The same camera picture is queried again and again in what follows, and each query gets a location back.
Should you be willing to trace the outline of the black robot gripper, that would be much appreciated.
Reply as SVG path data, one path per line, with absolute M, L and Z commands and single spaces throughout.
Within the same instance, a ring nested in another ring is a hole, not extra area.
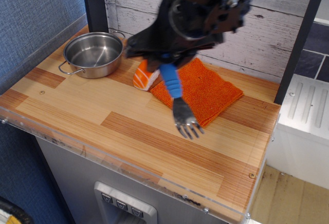
M 250 0 L 162 0 L 155 22 L 129 38 L 126 56 L 144 56 L 147 71 L 166 59 L 183 67 L 197 51 L 223 42 L 225 32 L 243 26 Z

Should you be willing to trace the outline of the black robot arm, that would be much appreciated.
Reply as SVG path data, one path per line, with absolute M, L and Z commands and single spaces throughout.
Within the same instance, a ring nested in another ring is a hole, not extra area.
M 225 32 L 242 27 L 250 2 L 162 0 L 154 23 L 128 39 L 126 56 L 142 56 L 150 72 L 171 63 L 181 68 L 198 51 L 223 43 Z

